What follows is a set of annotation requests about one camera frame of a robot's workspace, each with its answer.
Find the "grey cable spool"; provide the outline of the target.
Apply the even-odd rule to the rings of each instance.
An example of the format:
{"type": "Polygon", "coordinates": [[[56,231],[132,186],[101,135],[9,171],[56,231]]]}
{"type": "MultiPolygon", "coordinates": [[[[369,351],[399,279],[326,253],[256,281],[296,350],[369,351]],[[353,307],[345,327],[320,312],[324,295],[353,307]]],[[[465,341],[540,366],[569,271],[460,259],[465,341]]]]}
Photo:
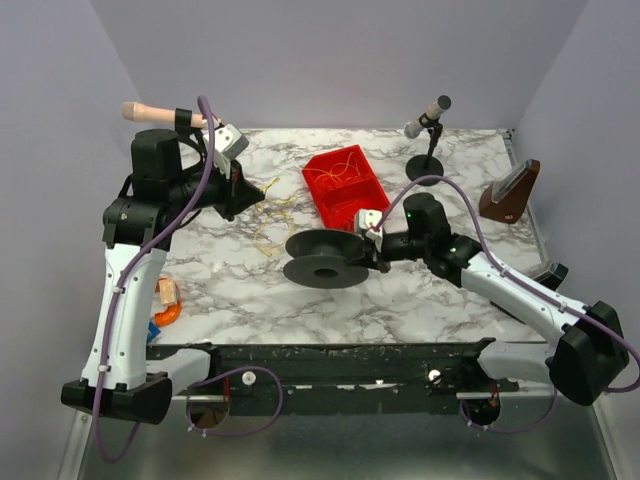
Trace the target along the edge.
{"type": "Polygon", "coordinates": [[[344,289],[368,279],[367,268],[348,266],[347,254],[361,244],[360,236],[335,229],[311,229],[292,235],[285,244],[291,259],[285,277],[316,289],[344,289]]]}

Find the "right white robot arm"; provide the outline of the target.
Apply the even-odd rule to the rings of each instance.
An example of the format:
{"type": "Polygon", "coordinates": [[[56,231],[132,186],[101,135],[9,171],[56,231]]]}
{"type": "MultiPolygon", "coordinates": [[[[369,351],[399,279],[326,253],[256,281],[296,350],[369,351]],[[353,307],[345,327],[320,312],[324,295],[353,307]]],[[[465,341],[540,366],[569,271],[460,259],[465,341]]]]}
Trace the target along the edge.
{"type": "Polygon", "coordinates": [[[431,194],[413,194],[403,208],[408,228],[396,233],[384,232],[381,212],[356,213],[361,264],[387,272],[395,261],[421,260],[436,277],[488,299],[545,340],[542,345],[490,342],[477,356],[487,377],[550,384],[569,400],[589,406],[627,367],[619,317],[609,304],[572,300],[509,268],[478,241],[453,233],[442,204],[431,194]]]}

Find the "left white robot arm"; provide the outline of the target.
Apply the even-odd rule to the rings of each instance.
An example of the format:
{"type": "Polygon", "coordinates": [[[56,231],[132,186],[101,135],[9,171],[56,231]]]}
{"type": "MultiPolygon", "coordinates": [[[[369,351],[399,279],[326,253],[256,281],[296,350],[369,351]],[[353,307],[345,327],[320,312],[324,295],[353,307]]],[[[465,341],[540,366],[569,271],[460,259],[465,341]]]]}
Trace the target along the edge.
{"type": "Polygon", "coordinates": [[[247,138],[233,125],[149,129],[131,143],[132,172],[103,214],[105,286],[91,352],[64,405],[94,416],[159,424],[174,395],[214,371],[214,348],[179,347],[147,357],[151,307],[171,239],[191,211],[212,207],[225,220],[263,201],[237,156],[247,138]]]}

